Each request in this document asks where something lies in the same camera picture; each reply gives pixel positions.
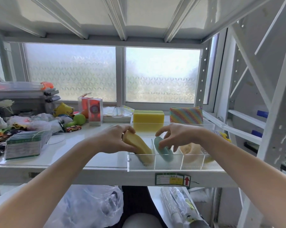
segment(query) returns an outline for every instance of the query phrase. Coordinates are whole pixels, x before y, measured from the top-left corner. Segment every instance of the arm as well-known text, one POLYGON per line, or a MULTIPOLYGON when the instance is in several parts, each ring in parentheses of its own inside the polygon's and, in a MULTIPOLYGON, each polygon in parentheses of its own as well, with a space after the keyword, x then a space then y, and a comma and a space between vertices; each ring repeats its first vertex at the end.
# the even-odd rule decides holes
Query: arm
POLYGON ((200 144, 239 185, 274 227, 286 227, 286 175, 203 127, 170 124, 160 147, 200 144))
POLYGON ((99 152, 136 151, 121 140, 126 130, 135 132, 129 125, 113 126, 76 144, 0 206, 0 228, 43 227, 92 157, 99 152))

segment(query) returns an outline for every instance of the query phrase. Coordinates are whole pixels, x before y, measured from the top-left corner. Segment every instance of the clear acrylic organizer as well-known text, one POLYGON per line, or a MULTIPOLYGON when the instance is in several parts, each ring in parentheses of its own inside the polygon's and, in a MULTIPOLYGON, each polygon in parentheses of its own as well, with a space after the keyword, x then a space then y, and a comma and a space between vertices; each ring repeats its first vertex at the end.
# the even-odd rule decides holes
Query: clear acrylic organizer
MULTIPOLYGON (((160 155, 154 146, 155 133, 163 126, 169 125, 168 123, 132 123, 133 128, 136 130, 136 134, 139 135, 143 141, 151 148, 153 154, 134 154, 128 153, 127 156, 127 170, 128 171, 162 171, 162 172, 174 172, 180 170, 196 171, 203 169, 203 165, 206 163, 208 155, 204 154, 186 154, 183 155, 180 150, 172 155, 170 161, 168 156, 171 154, 160 155)), ((198 124, 193 126, 202 126, 208 130, 213 130, 215 125, 198 124)))

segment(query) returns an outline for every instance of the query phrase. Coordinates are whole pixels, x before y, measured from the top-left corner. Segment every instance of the warning sticker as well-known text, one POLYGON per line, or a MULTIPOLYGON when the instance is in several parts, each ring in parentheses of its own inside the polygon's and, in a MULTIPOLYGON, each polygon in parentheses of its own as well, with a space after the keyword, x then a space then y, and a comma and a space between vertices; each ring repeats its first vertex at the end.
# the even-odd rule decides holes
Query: warning sticker
POLYGON ((179 173, 156 173, 155 185, 181 185, 190 187, 191 177, 179 173))

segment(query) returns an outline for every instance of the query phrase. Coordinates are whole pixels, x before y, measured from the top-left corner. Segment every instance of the hand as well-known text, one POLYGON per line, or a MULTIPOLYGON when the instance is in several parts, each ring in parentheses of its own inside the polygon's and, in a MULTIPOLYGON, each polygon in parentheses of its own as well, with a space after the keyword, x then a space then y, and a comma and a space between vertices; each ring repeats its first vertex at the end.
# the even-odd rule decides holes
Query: hand
POLYGON ((137 148, 122 141, 122 134, 129 130, 136 133, 130 125, 110 126, 102 130, 97 135, 86 138, 82 142, 88 149, 98 149, 98 152, 116 153, 118 151, 128 151, 135 153, 137 148))
POLYGON ((199 144, 199 134, 205 130, 200 126, 191 126, 178 123, 171 123, 164 126, 156 132, 156 136, 167 132, 164 139, 160 141, 159 148, 174 146, 174 152, 177 151, 179 146, 190 144, 191 142, 199 144))

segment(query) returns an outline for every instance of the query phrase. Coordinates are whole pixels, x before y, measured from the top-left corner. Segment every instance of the red toy car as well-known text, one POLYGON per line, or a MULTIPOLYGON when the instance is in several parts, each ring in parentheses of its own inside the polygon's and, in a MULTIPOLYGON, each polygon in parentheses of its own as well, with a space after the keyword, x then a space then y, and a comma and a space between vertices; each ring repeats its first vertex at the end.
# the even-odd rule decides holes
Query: red toy car
POLYGON ((69 133, 71 133, 72 131, 77 131, 81 129, 82 129, 81 126, 69 126, 65 128, 66 132, 69 132, 69 133))

